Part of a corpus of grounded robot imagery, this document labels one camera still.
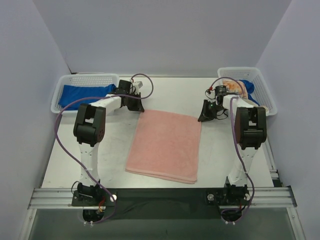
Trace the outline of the orange patterned towel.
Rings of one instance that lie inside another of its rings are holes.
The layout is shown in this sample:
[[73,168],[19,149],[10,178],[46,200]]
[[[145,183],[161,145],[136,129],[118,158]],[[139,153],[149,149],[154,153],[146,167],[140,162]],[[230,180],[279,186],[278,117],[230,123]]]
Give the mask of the orange patterned towel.
[[260,105],[254,102],[247,91],[245,84],[240,80],[223,79],[222,84],[226,87],[226,93],[222,100],[222,106],[227,110],[232,109],[236,114],[237,108],[253,108]]

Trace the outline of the pink towel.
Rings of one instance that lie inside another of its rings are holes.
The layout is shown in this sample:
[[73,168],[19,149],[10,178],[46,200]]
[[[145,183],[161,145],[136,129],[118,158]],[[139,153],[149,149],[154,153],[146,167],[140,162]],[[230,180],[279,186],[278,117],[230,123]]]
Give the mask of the pink towel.
[[146,110],[139,116],[125,170],[195,184],[201,128],[201,123],[193,116]]

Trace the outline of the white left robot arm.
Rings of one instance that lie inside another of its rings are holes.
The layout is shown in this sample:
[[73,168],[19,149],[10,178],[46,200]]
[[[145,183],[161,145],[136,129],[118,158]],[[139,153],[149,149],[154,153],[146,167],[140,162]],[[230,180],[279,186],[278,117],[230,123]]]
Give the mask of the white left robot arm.
[[106,116],[122,107],[129,111],[143,113],[141,81],[120,80],[118,87],[107,94],[107,99],[79,105],[73,135],[80,150],[81,169],[79,183],[75,192],[78,201],[100,203],[104,191],[99,186],[98,148],[106,132]]

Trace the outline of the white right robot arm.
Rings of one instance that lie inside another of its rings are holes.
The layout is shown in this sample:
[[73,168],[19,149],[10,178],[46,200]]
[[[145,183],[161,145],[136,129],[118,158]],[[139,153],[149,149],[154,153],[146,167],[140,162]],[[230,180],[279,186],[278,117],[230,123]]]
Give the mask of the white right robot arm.
[[249,171],[254,157],[267,139],[267,111],[243,99],[237,92],[227,91],[225,85],[205,90],[205,100],[198,122],[220,120],[221,115],[230,118],[235,159],[225,181],[228,197],[249,196],[248,183],[252,180]]

